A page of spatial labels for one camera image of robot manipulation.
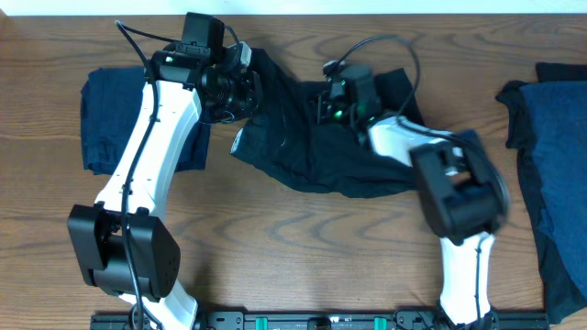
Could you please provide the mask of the black shorts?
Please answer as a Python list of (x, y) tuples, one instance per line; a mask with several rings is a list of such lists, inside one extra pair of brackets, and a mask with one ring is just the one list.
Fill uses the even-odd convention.
[[(376, 155), (349, 126), (316, 123), (316, 97), (329, 83), (298, 82), (264, 49), (252, 51), (264, 102), (238, 132), (231, 154), (302, 193), (370, 199), (415, 188), (410, 168)], [(426, 127), (402, 69), (373, 73), (382, 107)]]

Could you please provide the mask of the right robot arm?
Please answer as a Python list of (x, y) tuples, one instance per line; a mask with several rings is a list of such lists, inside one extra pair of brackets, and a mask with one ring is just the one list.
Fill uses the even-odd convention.
[(443, 286), (436, 329), (489, 329), (489, 261), (495, 233), (508, 214), (509, 192), (472, 131), (438, 131), (385, 114), (366, 66), (332, 60), (317, 97), (316, 121), (350, 126), (372, 151), (410, 168), (426, 222), (439, 237)]

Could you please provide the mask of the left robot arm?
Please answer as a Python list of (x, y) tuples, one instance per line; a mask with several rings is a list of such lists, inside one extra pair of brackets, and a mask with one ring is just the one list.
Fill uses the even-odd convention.
[(164, 224), (173, 174), (198, 124), (231, 124), (262, 104), (249, 45), (230, 27), (188, 13), (180, 39), (144, 58), (138, 119), (105, 188), (75, 205), (67, 226), (86, 284), (128, 302), (118, 329), (204, 329), (205, 313), (178, 279), (181, 251)]

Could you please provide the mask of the dark clothes pile right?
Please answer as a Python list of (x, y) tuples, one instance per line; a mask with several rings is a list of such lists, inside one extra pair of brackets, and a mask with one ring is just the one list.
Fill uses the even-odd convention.
[(496, 95), (536, 242), (551, 324), (586, 306), (586, 67), (539, 62)]

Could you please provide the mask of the folded navy blue garment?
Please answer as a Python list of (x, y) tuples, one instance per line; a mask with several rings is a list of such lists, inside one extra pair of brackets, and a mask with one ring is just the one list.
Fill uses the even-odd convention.
[(144, 85), (141, 67), (100, 68), (88, 74), (80, 110), (86, 170), (114, 173), (137, 122)]

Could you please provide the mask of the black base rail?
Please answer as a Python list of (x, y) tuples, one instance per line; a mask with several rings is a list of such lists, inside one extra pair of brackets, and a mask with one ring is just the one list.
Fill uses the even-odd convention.
[(433, 311), (400, 310), (395, 313), (302, 314), (214, 312), (195, 326), (206, 330), (549, 330), (544, 313), (487, 313), (479, 323), (452, 324)]

